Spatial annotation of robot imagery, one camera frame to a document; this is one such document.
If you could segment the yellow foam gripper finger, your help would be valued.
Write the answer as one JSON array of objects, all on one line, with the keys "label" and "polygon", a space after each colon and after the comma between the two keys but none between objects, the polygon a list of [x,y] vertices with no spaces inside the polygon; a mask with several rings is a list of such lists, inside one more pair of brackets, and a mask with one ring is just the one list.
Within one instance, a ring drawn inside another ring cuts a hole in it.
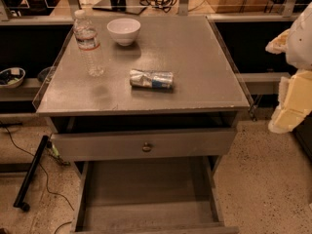
[{"label": "yellow foam gripper finger", "polygon": [[298,70],[291,78],[282,77],[278,102],[268,129],[275,134],[291,132],[312,112],[312,72]]},{"label": "yellow foam gripper finger", "polygon": [[265,51],[275,55],[284,53],[287,49],[287,39],[289,36],[289,32],[290,31],[287,29],[280,33],[277,37],[275,37],[266,45]]}]

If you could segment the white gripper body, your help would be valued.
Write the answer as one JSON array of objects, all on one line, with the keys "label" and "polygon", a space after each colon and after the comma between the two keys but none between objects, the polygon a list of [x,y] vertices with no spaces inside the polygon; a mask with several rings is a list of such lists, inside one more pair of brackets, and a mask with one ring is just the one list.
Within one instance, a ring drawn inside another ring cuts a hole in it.
[{"label": "white gripper body", "polygon": [[290,28],[286,60],[297,69],[312,69],[312,3],[305,8]]}]

